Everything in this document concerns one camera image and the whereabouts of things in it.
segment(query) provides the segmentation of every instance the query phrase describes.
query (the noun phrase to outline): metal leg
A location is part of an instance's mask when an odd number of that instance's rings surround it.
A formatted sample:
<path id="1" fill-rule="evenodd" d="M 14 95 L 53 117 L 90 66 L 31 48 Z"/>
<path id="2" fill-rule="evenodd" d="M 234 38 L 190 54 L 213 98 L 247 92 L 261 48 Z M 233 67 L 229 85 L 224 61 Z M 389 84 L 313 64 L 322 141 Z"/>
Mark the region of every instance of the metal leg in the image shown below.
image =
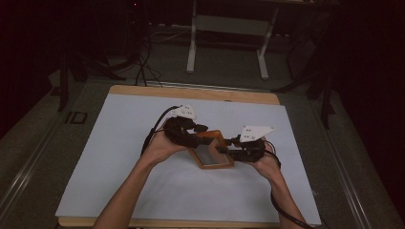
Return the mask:
<path id="1" fill-rule="evenodd" d="M 188 52 L 187 73 L 194 72 L 194 62 L 196 60 L 196 10 L 197 0 L 193 1 L 193 18 L 191 19 L 191 44 Z"/>
<path id="2" fill-rule="evenodd" d="M 273 17 L 271 18 L 271 22 L 268 23 L 268 27 L 267 27 L 266 35 L 265 35 L 265 41 L 263 43 L 263 46 L 260 50 L 257 51 L 257 59 L 259 61 L 260 75 L 262 76 L 263 79 L 268 79 L 268 73 L 267 73 L 267 67 L 266 67 L 266 61 L 265 61 L 265 53 L 266 53 L 268 41 L 270 40 L 270 36 L 271 36 L 271 33 L 274 28 L 274 24 L 276 22 L 278 11 L 279 11 L 278 8 L 274 9 Z"/>

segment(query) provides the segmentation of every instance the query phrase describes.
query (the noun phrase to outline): hand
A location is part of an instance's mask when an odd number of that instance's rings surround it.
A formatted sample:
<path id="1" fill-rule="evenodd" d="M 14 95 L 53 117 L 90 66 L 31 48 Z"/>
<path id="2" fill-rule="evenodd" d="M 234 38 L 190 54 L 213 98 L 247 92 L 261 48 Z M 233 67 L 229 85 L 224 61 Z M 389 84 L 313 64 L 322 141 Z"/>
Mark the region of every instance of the hand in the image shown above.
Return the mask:
<path id="1" fill-rule="evenodd" d="M 266 150 L 273 152 L 272 148 L 265 142 Z M 277 159 L 269 153 L 260 158 L 256 162 L 247 162 L 257 170 L 257 172 L 268 180 L 273 180 L 281 174 L 280 166 L 277 163 Z"/>
<path id="2" fill-rule="evenodd" d="M 153 135 L 141 158 L 147 159 L 149 163 L 155 166 L 165 161 L 174 153 L 184 151 L 186 149 L 186 147 L 177 145 L 170 141 L 169 138 L 167 138 L 167 136 L 164 134 L 162 127 L 160 127 Z"/>

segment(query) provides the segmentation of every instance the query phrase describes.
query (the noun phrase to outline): gray floor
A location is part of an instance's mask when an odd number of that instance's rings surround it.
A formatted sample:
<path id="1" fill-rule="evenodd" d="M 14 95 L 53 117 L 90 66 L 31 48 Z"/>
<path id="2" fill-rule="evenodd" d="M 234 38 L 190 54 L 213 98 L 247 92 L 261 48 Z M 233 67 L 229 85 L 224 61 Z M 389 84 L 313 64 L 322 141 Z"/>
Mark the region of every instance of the gray floor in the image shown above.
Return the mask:
<path id="1" fill-rule="evenodd" d="M 163 86 L 227 87 L 269 93 L 291 82 L 285 52 L 266 54 L 270 79 L 260 78 L 256 53 L 249 49 L 197 48 L 193 74 L 185 72 L 188 47 L 183 42 L 154 43 L 149 67 L 161 72 Z M 0 142 L 0 194 L 7 193 L 14 177 L 31 154 L 41 152 L 25 191 L 15 198 L 4 228 L 54 228 L 54 212 L 86 140 L 92 131 L 109 88 L 133 84 L 139 66 L 119 73 L 116 82 L 94 74 L 86 84 L 74 83 L 71 103 L 58 113 L 58 97 L 47 95 Z M 153 75 L 146 73 L 149 85 Z M 330 130 L 319 118 L 320 100 L 308 100 L 303 85 L 278 94 L 286 106 L 304 161 L 318 210 L 332 229 L 405 228 L 388 198 L 367 152 L 339 100 L 333 93 Z M 67 112 L 89 114 L 85 124 L 64 124 Z M 318 228 L 328 228 L 325 224 Z"/>

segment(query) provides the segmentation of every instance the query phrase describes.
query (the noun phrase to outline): white plastic part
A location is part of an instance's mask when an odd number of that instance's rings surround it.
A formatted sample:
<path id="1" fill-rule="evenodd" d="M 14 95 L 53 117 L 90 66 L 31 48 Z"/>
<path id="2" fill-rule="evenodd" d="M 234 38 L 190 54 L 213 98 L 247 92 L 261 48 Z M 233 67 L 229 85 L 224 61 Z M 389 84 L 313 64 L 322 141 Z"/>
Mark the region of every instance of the white plastic part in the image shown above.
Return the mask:
<path id="1" fill-rule="evenodd" d="M 267 126 L 244 126 L 239 140 L 241 142 L 255 141 L 274 130 L 273 127 Z"/>
<path id="2" fill-rule="evenodd" d="M 172 115 L 181 116 L 190 119 L 196 119 L 196 114 L 194 113 L 193 107 L 191 105 L 181 106 L 178 109 L 172 111 Z"/>

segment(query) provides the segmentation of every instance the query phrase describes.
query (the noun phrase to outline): white paper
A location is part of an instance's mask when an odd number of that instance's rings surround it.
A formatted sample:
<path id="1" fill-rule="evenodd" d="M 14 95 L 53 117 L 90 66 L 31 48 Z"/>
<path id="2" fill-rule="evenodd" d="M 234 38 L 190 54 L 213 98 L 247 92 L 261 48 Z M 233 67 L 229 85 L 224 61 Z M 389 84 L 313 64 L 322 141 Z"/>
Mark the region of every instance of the white paper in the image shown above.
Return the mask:
<path id="1" fill-rule="evenodd" d="M 190 104 L 196 123 L 235 137 L 244 125 L 272 126 L 266 135 L 282 162 L 289 190 L 309 224 L 320 218 L 284 106 L 109 94 L 56 215 L 97 217 L 139 158 L 144 139 L 171 106 Z M 249 165 L 201 170 L 188 152 L 151 173 L 134 219 L 278 222 L 270 186 Z"/>

